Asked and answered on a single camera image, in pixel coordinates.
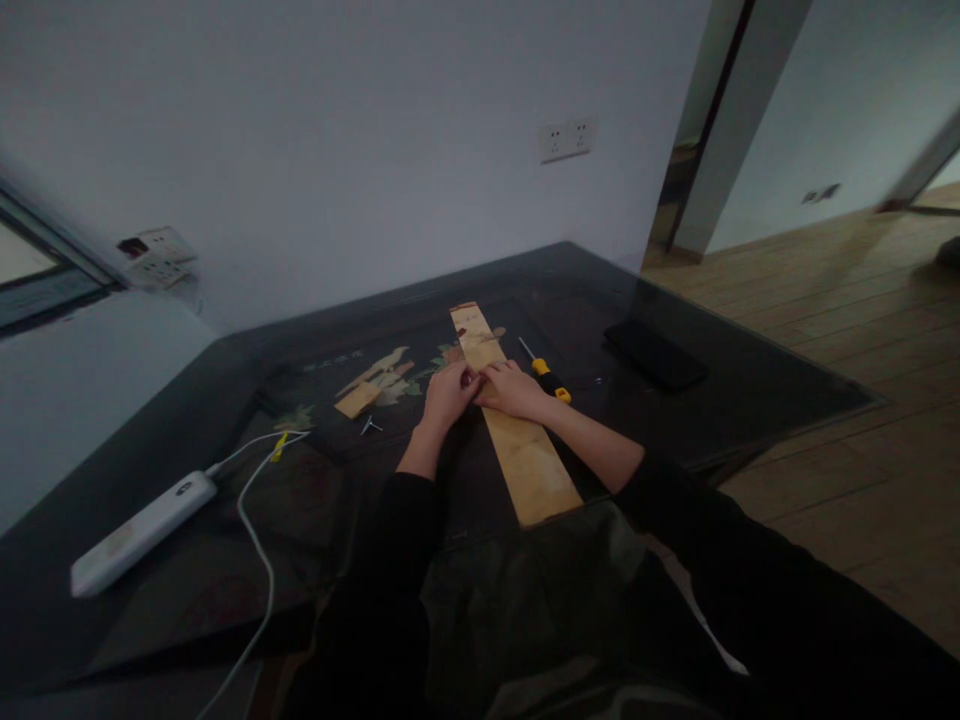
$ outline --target charging cable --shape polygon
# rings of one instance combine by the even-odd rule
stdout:
[[[200,714],[197,715],[197,720],[201,720],[201,718],[206,717],[206,714],[210,712],[210,708],[212,708],[216,704],[217,700],[219,700],[220,697],[223,695],[223,693],[226,692],[227,688],[230,686],[230,683],[233,682],[234,677],[236,677],[237,673],[240,672],[240,668],[247,661],[247,658],[250,657],[250,653],[253,652],[254,646],[257,644],[257,641],[260,639],[260,636],[263,634],[263,631],[266,629],[267,623],[270,622],[270,615],[273,613],[273,596],[274,596],[274,589],[275,589],[273,565],[270,564],[270,559],[267,557],[267,554],[263,551],[263,546],[260,544],[260,538],[257,537],[257,531],[253,529],[253,525],[250,523],[250,519],[247,517],[246,511],[243,509],[243,500],[247,496],[247,490],[249,490],[250,486],[253,485],[253,481],[257,479],[257,475],[259,475],[260,471],[263,470],[264,467],[266,467],[267,463],[270,462],[271,460],[274,460],[274,461],[278,460],[280,457],[280,454],[283,452],[283,449],[287,445],[292,445],[295,442],[300,442],[309,434],[310,433],[308,432],[288,431],[288,432],[271,433],[269,435],[261,435],[258,438],[254,438],[253,440],[248,442],[246,445],[241,447],[239,450],[237,450],[235,453],[227,456],[220,462],[214,463],[209,468],[207,468],[206,472],[204,473],[204,475],[206,475],[207,477],[212,478],[214,475],[220,472],[220,468],[222,468],[224,464],[226,464],[230,460],[233,460],[233,458],[237,457],[237,455],[242,453],[244,450],[246,450],[248,447],[250,447],[254,443],[260,442],[261,440],[266,440],[267,438],[281,436],[280,440],[277,441],[276,446],[273,448],[273,450],[270,451],[270,454],[267,455],[263,459],[263,462],[261,462],[260,465],[257,466],[257,469],[253,471],[253,475],[250,476],[250,479],[247,480],[246,485],[243,486],[243,490],[240,491],[240,497],[237,498],[237,513],[240,515],[240,520],[243,522],[244,527],[247,528],[247,532],[250,534],[250,539],[253,540],[253,546],[257,549],[257,554],[260,556],[260,559],[263,561],[263,566],[267,569],[267,579],[269,580],[269,585],[267,589],[267,611],[263,616],[263,622],[260,623],[260,627],[257,628],[257,631],[253,634],[253,637],[250,639],[250,642],[247,644],[246,649],[244,649],[244,651],[240,654],[239,659],[237,660],[233,668],[231,668],[230,672],[227,673],[227,677],[224,679],[223,683],[220,685],[220,689],[217,690],[214,696],[210,698],[210,702],[208,702],[206,706],[203,708],[203,710],[200,711]]]

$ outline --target electrical socket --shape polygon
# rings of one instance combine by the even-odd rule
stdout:
[[[187,277],[190,272],[154,253],[147,253],[127,267],[129,275],[141,287],[163,290]]]
[[[813,205],[818,203],[821,200],[829,200],[834,195],[837,194],[837,190],[840,189],[840,183],[834,183],[833,185],[828,185],[825,188],[820,188],[819,190],[811,190],[806,195],[803,196],[803,200],[800,201],[801,205]]]
[[[582,155],[593,150],[597,133],[597,119],[593,117],[571,120],[567,123],[567,142],[571,155]]]
[[[537,133],[540,141],[540,163],[552,162],[566,157],[566,123],[544,125]]]
[[[156,230],[144,230],[137,237],[150,249],[157,253],[158,259],[182,263],[196,260],[196,251],[187,245],[180,234],[172,227],[162,227]]]
[[[596,135],[595,117],[542,126],[537,131],[540,164],[590,152],[593,150]]]

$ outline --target small wood block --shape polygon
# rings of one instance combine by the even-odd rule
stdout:
[[[507,359],[475,302],[452,308],[450,317],[474,370]],[[496,389],[488,383],[480,392],[495,395]],[[543,426],[491,408],[483,408],[483,416],[520,525],[536,525],[583,505]]]
[[[364,381],[334,407],[353,420],[362,413],[383,392],[380,388]]]

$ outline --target screwdriver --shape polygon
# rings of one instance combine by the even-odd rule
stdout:
[[[570,397],[570,393],[567,392],[567,389],[563,386],[563,381],[556,373],[547,367],[546,360],[538,358],[533,354],[533,351],[527,347],[522,337],[517,337],[517,340],[520,341],[523,349],[526,350],[527,355],[530,356],[530,364],[533,366],[533,371],[538,375],[537,380],[540,383],[540,387],[542,387],[548,395],[556,395],[569,405],[573,398]]]

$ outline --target screw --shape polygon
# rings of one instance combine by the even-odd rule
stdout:
[[[367,421],[363,424],[363,430],[360,431],[360,434],[361,434],[361,435],[366,434],[367,430],[369,430],[370,428],[373,428],[374,430],[379,430],[380,432],[383,432],[383,428],[373,422],[373,415],[370,415],[370,416],[367,418]]]

